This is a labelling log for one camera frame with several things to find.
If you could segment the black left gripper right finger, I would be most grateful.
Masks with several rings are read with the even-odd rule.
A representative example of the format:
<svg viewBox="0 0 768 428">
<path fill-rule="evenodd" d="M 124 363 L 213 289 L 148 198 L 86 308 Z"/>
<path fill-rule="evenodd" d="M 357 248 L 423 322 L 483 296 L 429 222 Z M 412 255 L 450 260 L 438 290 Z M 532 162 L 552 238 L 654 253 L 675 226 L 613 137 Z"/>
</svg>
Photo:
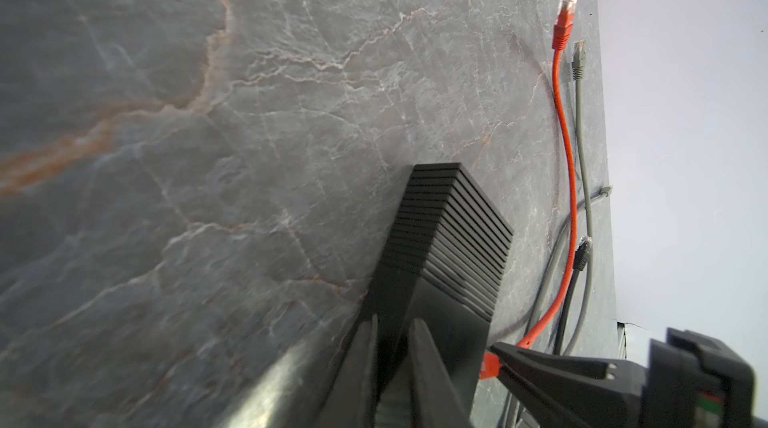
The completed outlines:
<svg viewBox="0 0 768 428">
<path fill-rule="evenodd" d="M 408 331 L 411 426 L 421 428 L 472 426 L 462 408 L 426 322 L 414 319 Z"/>
</svg>

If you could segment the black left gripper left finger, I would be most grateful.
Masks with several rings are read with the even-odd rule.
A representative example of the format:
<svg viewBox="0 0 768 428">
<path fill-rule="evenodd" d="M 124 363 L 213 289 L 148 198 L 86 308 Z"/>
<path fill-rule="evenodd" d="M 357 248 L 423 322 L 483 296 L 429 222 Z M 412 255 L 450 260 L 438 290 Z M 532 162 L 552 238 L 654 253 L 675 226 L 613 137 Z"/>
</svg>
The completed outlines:
<svg viewBox="0 0 768 428">
<path fill-rule="evenodd" d="M 377 393 L 378 317 L 361 322 L 314 427 L 373 427 Z"/>
</svg>

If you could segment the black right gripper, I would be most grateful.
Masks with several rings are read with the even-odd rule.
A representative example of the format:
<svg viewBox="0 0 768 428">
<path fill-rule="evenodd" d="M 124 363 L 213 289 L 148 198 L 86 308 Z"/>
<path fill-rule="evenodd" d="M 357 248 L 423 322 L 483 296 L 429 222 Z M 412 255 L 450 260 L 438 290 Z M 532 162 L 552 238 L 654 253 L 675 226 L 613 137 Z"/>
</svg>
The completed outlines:
<svg viewBox="0 0 768 428">
<path fill-rule="evenodd" d="M 751 365 L 721 340 L 694 331 L 669 328 L 664 341 L 652 340 L 647 375 L 627 360 L 558 356 L 508 343 L 489 351 L 500 359 L 499 380 L 542 427 L 767 425 L 753 414 Z"/>
</svg>

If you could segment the small ribbed black switch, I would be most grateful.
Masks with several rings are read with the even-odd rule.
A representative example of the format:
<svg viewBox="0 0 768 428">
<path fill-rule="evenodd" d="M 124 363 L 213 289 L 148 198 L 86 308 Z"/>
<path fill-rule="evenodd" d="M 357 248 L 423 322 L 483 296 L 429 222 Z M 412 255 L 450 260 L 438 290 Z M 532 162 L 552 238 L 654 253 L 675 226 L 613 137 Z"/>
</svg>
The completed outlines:
<svg viewBox="0 0 768 428">
<path fill-rule="evenodd" d="M 459 405 L 470 412 L 512 238 L 462 164 L 414 166 L 357 318 L 378 321 L 375 426 L 411 424 L 414 319 L 426 322 Z"/>
</svg>

